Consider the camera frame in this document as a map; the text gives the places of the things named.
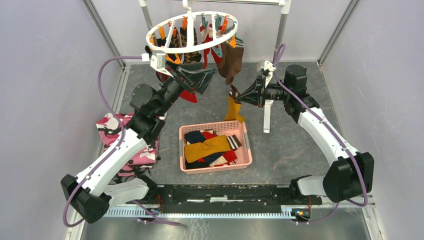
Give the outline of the yellow cloth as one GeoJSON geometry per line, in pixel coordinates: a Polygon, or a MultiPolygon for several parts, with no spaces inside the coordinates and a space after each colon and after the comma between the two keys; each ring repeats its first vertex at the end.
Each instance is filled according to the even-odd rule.
{"type": "Polygon", "coordinates": [[[230,90],[228,94],[228,110],[224,121],[238,121],[243,124],[245,122],[245,117],[240,115],[240,110],[242,103],[240,102],[240,92],[234,85],[230,85],[230,90]]]}

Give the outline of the black sock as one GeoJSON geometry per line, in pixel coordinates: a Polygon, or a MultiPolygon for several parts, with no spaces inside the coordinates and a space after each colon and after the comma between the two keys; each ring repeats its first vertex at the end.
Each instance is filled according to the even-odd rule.
{"type": "Polygon", "coordinates": [[[171,43],[170,42],[167,45],[167,38],[166,37],[158,36],[156,38],[156,42],[157,42],[157,46],[158,47],[161,47],[161,48],[169,48],[171,46],[171,43]]]}

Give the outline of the red cloth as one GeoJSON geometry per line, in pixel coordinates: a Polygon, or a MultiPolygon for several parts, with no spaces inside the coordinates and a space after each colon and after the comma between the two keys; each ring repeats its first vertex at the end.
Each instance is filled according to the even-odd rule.
{"type": "Polygon", "coordinates": [[[190,102],[190,103],[196,104],[198,102],[196,94],[191,93],[187,90],[183,90],[183,92],[180,94],[179,97],[182,98],[183,100],[190,102]]]}

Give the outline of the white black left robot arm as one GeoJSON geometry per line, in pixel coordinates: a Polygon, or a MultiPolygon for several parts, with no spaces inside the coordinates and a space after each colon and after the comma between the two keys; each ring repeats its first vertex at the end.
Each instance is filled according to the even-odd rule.
{"type": "Polygon", "coordinates": [[[217,73],[216,68],[204,69],[201,62],[177,65],[168,63],[170,77],[159,89],[143,83],[134,88],[130,106],[134,114],[126,125],[121,122],[119,136],[89,167],[60,181],[66,207],[72,206],[89,224],[97,222],[116,205],[133,200],[153,203],[157,190],[143,179],[110,185],[119,170],[145,147],[155,146],[165,121],[160,117],[171,108],[183,91],[203,94],[217,73]]]}

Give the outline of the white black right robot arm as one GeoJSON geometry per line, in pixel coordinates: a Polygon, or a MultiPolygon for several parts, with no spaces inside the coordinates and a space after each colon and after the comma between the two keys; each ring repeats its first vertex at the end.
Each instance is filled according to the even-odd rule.
{"type": "Polygon", "coordinates": [[[359,152],[333,127],[318,102],[307,92],[307,70],[298,64],[289,65],[282,80],[272,83],[276,67],[261,61],[258,76],[240,93],[238,101],[264,110],[263,132],[271,130],[271,107],[283,102],[286,113],[315,141],[329,164],[324,176],[306,175],[290,182],[289,199],[302,204],[309,196],[327,197],[333,203],[348,201],[357,206],[368,203],[374,176],[374,158],[359,152]]]}

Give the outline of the orange clothes clip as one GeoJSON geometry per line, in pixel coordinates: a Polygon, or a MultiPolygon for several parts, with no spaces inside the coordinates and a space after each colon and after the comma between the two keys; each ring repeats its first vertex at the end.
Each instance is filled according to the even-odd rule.
{"type": "Polygon", "coordinates": [[[178,53],[167,53],[165,55],[165,59],[173,64],[180,65],[182,63],[182,59],[178,53]]]}
{"type": "Polygon", "coordinates": [[[226,43],[228,45],[230,45],[232,48],[236,48],[237,46],[237,40],[236,40],[236,35],[233,35],[231,38],[229,38],[226,43]]]}

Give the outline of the teal clothes clip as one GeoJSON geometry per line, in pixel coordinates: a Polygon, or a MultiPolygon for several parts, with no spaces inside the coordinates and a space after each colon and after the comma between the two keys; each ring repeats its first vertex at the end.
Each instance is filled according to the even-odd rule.
{"type": "Polygon", "coordinates": [[[211,47],[210,49],[215,53],[215,55],[218,58],[222,58],[223,57],[223,50],[222,50],[222,45],[221,44],[215,45],[215,46],[211,47]]]}

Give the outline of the white round clip hanger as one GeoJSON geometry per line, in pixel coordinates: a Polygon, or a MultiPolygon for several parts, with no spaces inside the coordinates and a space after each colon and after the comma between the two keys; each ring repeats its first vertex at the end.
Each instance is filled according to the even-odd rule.
{"type": "Polygon", "coordinates": [[[153,52],[161,52],[165,54],[185,54],[196,52],[204,49],[209,49],[219,44],[226,43],[226,41],[233,35],[236,35],[239,28],[238,19],[226,12],[203,10],[193,11],[189,6],[188,0],[182,1],[182,6],[186,13],[180,14],[169,19],[166,19],[158,24],[154,24],[145,36],[147,46],[153,52]],[[202,21],[203,19],[212,22],[212,30],[208,30],[209,22],[203,27],[203,32],[207,37],[211,37],[211,41],[201,43],[199,40],[195,44],[195,23],[196,20],[202,21]],[[171,42],[173,29],[181,24],[185,29],[185,45],[179,48],[165,48],[157,46],[157,37],[166,37],[166,44],[171,42]]]}

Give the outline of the brown striped sock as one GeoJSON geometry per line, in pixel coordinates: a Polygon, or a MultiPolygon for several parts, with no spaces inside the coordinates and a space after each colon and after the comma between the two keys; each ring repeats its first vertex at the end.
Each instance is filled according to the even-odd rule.
{"type": "Polygon", "coordinates": [[[229,43],[221,44],[222,60],[217,63],[218,73],[225,78],[225,84],[231,85],[235,76],[242,69],[244,41],[235,37],[235,47],[229,43]]]}

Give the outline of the navy blue sock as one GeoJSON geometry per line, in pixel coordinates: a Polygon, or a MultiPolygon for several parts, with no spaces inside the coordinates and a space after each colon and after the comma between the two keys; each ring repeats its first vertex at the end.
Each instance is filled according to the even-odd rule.
{"type": "Polygon", "coordinates": [[[203,143],[206,138],[203,133],[199,130],[190,131],[184,135],[184,139],[186,140],[186,144],[195,144],[195,143],[203,143]]]}

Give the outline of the pink perforated plastic basket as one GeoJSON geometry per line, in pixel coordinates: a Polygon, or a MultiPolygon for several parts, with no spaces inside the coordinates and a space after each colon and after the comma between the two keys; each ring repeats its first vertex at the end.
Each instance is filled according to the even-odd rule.
{"type": "Polygon", "coordinates": [[[244,169],[253,162],[246,124],[237,120],[184,125],[179,147],[186,174],[244,169]]]}

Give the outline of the white metal drying rack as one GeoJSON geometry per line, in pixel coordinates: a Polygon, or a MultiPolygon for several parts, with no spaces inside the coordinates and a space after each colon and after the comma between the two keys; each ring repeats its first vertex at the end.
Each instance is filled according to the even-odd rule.
{"type": "Polygon", "coordinates": [[[237,48],[236,33],[238,31],[238,21],[233,15],[219,11],[193,12],[187,0],[184,0],[182,4],[184,9],[187,11],[186,14],[169,18],[168,20],[154,26],[151,24],[147,2],[145,0],[139,1],[143,15],[146,18],[146,22],[151,27],[146,35],[148,49],[159,51],[162,54],[162,58],[160,58],[155,64],[152,63],[151,66],[155,70],[159,70],[162,74],[165,72],[162,71],[162,67],[159,67],[159,63],[164,63],[165,60],[175,64],[181,64],[183,61],[179,58],[179,56],[184,57],[185,54],[196,51],[203,51],[204,57],[207,57],[208,51],[213,51],[217,57],[223,59],[224,46],[228,45],[233,49],[237,48]],[[201,44],[194,44],[196,35],[193,30],[188,29],[186,30],[185,35],[188,42],[185,46],[170,47],[176,21],[182,20],[182,25],[188,28],[194,25],[194,21],[197,16],[201,16],[203,18],[205,15],[211,16],[212,23],[215,27],[212,27],[210,23],[204,20],[202,21],[201,44]]]}

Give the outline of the pink camouflage folded cloth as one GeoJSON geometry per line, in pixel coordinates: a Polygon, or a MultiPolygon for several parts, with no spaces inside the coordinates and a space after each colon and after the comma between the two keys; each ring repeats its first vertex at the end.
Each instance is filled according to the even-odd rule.
{"type": "MultiPolygon", "coordinates": [[[[117,141],[121,134],[118,120],[116,120],[111,113],[107,113],[103,118],[97,121],[96,128],[105,150],[117,141]]],[[[134,177],[136,174],[151,169],[156,162],[161,159],[158,154],[158,149],[159,141],[156,140],[155,144],[148,145],[132,156],[117,175],[119,177],[134,177]]]]}

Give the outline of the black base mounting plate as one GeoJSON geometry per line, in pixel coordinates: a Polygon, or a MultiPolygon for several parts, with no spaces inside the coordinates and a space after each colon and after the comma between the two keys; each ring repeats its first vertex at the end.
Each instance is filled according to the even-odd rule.
{"type": "Polygon", "coordinates": [[[164,214],[272,214],[282,206],[323,203],[320,196],[301,196],[291,186],[277,184],[165,184],[150,188],[138,202],[160,205],[164,214]]]}

